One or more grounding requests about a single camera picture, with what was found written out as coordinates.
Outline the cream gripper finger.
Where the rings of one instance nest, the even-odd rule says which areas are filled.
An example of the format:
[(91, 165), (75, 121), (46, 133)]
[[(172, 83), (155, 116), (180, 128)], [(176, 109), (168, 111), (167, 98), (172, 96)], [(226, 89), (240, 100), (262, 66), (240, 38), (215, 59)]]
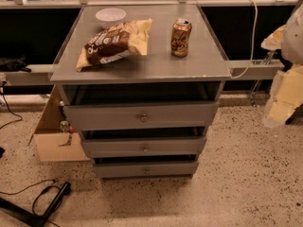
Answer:
[(265, 127), (282, 126), (303, 104), (303, 65), (294, 64), (287, 72), (274, 76), (262, 123)]

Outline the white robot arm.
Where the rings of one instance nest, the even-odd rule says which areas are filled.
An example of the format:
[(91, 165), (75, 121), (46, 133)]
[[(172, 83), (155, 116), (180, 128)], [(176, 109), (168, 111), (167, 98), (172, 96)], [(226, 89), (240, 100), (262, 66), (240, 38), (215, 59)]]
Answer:
[(276, 29), (261, 43), (267, 50), (281, 50), (281, 56), (292, 67), (274, 76), (267, 100), (263, 124), (275, 128), (286, 123), (295, 110), (303, 104), (303, 5), (284, 26)]

